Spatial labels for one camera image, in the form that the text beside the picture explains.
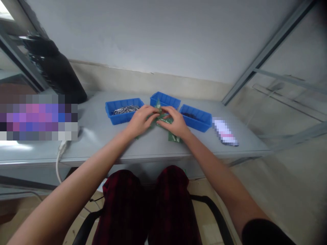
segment blue tray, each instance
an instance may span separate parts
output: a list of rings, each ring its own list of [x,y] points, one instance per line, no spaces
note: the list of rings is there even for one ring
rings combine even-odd
[[[128,105],[138,105],[140,108],[144,105],[140,98],[135,99],[126,99],[126,100],[116,100],[106,102],[106,112],[108,114],[108,118],[110,118],[112,125],[127,123],[129,122],[135,112],[128,112],[124,114],[113,115],[112,112],[121,107],[125,107]]]
[[[155,107],[158,101],[158,98],[160,100],[161,106],[172,106],[175,109],[179,107],[181,104],[181,100],[176,99],[174,97],[171,97],[169,95],[166,95],[161,92],[156,92],[154,95],[150,97],[150,105]]]
[[[195,119],[183,115],[186,125],[203,133],[206,132],[208,128],[211,128],[212,126],[212,115],[208,112],[184,104],[180,109],[180,113],[187,113],[193,115]]]

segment metal pin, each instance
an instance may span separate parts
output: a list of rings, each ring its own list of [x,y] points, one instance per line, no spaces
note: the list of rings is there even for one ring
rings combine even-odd
[[[118,108],[114,111],[112,111],[113,115],[119,115],[119,114],[123,114],[123,113],[129,113],[129,112],[135,112],[139,109],[140,107],[137,105],[128,105],[126,107],[121,107]]]

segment black bottle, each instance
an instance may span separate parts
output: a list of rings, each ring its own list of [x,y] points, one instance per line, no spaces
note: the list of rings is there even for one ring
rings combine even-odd
[[[29,51],[30,61],[57,94],[66,95],[66,103],[86,101],[87,95],[68,59],[52,40],[40,36],[21,36],[20,39]]]

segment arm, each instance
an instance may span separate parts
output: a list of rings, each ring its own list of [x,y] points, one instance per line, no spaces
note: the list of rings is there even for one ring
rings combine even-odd
[[[250,220],[256,218],[269,220],[238,178],[191,133],[183,116],[173,107],[162,107],[162,109],[169,112],[174,118],[174,122],[167,124],[158,121],[157,123],[183,139],[211,186],[225,203],[239,237],[241,237],[244,226]]]
[[[124,131],[116,135],[58,186],[25,220],[8,245],[62,244],[73,221],[94,194],[116,159],[159,114],[149,105],[141,107]]]

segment red plaid pants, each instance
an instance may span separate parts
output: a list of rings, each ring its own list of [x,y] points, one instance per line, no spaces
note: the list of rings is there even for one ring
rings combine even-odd
[[[93,245],[201,245],[188,178],[176,166],[165,168],[153,191],[145,191],[128,170],[113,173],[103,186],[104,212]]]

